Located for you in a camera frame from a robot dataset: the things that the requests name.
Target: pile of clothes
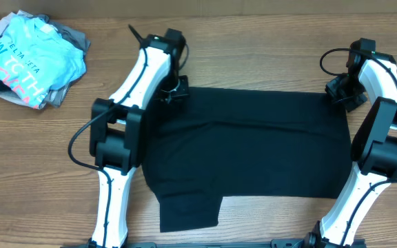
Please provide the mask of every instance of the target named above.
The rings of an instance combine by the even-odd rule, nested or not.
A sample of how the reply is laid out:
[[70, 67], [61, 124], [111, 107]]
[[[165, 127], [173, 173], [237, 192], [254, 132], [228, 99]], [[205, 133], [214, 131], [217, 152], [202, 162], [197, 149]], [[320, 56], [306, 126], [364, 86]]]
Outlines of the pile of clothes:
[[59, 107], [86, 71], [90, 41], [48, 16], [10, 13], [0, 20], [0, 97], [41, 109]]

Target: black t-shirt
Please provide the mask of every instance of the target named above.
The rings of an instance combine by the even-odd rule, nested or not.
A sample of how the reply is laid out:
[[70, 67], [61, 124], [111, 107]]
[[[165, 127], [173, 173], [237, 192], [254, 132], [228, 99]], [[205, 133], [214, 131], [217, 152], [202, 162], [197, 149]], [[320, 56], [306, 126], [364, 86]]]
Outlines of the black t-shirt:
[[157, 111], [143, 173], [161, 231], [217, 225], [224, 196], [337, 198], [352, 168], [344, 107], [326, 94], [191, 87]]

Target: table surface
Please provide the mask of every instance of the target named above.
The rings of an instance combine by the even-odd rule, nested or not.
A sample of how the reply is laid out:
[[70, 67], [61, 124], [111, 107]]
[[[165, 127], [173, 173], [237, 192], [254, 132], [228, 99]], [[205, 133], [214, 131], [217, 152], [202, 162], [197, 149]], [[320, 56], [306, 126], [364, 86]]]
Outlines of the table surface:
[[[324, 92], [331, 76], [320, 56], [361, 37], [377, 40], [378, 51], [397, 60], [397, 14], [276, 15], [169, 19], [61, 20], [92, 41], [88, 71], [59, 109], [32, 110], [0, 99], [0, 247], [59, 247], [86, 242], [97, 213], [95, 172], [72, 163], [71, 136], [90, 118], [95, 98], [115, 92], [134, 66], [141, 34], [183, 31], [190, 59], [182, 71], [191, 86], [244, 90]], [[345, 71], [345, 53], [325, 65]], [[369, 103], [348, 114], [353, 138]], [[74, 147], [82, 161], [88, 132]], [[223, 200], [217, 227], [161, 234], [159, 204], [141, 170], [132, 183], [128, 225], [131, 242], [239, 242], [300, 238], [334, 200], [292, 197], [230, 197]], [[375, 202], [358, 230], [369, 247], [397, 247], [397, 185]]]

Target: blue shirt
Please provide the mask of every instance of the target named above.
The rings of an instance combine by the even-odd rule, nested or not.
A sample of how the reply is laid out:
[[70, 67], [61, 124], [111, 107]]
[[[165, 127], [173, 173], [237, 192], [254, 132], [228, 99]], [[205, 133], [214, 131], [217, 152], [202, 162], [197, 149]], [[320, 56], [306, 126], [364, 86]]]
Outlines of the blue shirt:
[[0, 79], [30, 107], [85, 71], [83, 52], [40, 18], [16, 16], [0, 38]]

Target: wooden tabletop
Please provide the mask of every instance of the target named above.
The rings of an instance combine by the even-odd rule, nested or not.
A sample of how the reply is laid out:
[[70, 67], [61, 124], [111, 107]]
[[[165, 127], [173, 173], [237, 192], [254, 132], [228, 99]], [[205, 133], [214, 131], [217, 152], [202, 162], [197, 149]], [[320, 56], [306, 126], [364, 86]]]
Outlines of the wooden tabletop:
[[[90, 118], [95, 98], [115, 92], [134, 66], [141, 34], [183, 31], [190, 59], [182, 71], [191, 86], [324, 92], [331, 76], [320, 56], [361, 37], [397, 60], [397, 14], [276, 15], [172, 19], [61, 20], [92, 41], [88, 71], [63, 105], [33, 110], [0, 99], [0, 247], [59, 247], [87, 241], [94, 230], [99, 184], [95, 172], [67, 155], [68, 141]], [[326, 59], [345, 71], [345, 53]], [[369, 103], [348, 114], [353, 137]], [[88, 132], [74, 153], [93, 163]], [[302, 238], [334, 200], [291, 197], [224, 198], [217, 227], [161, 234], [159, 204], [139, 169], [128, 209], [131, 242], [238, 242]], [[397, 247], [397, 185], [378, 198], [358, 230], [369, 247]]]

